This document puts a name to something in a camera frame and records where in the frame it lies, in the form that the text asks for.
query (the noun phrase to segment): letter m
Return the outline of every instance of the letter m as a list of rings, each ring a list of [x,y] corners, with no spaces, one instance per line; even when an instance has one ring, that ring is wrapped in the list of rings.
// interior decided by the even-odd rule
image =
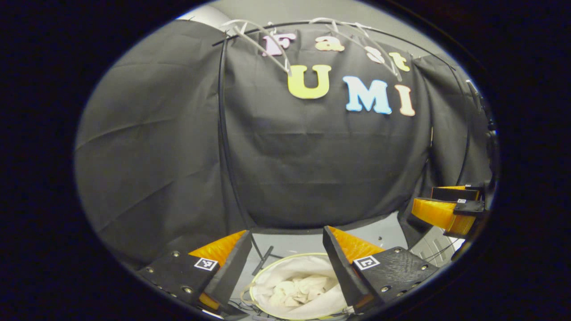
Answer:
[[[363,107],[367,111],[371,108],[379,114],[390,114],[392,112],[389,107],[387,98],[387,83],[380,80],[373,80],[371,87],[367,89],[361,79],[354,76],[345,76],[343,81],[349,87],[349,103],[347,110],[361,111]]]

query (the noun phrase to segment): white bag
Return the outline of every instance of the white bag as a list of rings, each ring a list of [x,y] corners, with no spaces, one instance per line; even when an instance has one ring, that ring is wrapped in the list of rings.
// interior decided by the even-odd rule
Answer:
[[[315,274],[330,278],[330,282],[325,285],[325,293],[300,307],[275,307],[270,304],[270,297],[278,283]],[[252,298],[250,302],[243,299],[243,294],[248,288]],[[321,319],[347,308],[341,286],[326,253],[298,254],[270,264],[256,275],[240,298],[244,303],[256,304],[269,315],[286,320]]]

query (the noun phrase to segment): crumpled fabric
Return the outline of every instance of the crumpled fabric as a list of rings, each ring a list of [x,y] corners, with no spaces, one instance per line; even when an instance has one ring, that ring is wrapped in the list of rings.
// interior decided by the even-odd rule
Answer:
[[[325,293],[329,277],[313,274],[305,278],[292,278],[278,283],[270,304],[274,307],[299,307]]]

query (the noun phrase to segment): yellow letter u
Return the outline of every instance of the yellow letter u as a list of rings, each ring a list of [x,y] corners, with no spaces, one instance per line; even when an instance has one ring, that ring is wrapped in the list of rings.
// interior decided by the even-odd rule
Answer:
[[[331,66],[315,65],[312,67],[317,72],[317,87],[307,88],[303,74],[307,67],[303,65],[290,66],[291,76],[287,78],[289,92],[295,97],[302,99],[315,99],[325,96],[329,91],[329,71]]]

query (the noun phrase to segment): white fabric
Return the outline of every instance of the white fabric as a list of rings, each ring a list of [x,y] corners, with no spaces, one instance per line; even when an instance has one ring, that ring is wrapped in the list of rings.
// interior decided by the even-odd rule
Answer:
[[[304,294],[307,294],[305,304],[296,306],[292,302],[294,296],[297,296],[296,287],[301,292],[302,300]],[[274,296],[276,291],[282,291],[284,296]],[[262,310],[282,319],[317,319],[339,313],[347,307],[327,254],[294,255],[277,261],[258,274],[250,293],[252,299]],[[276,304],[282,299],[283,304]]]

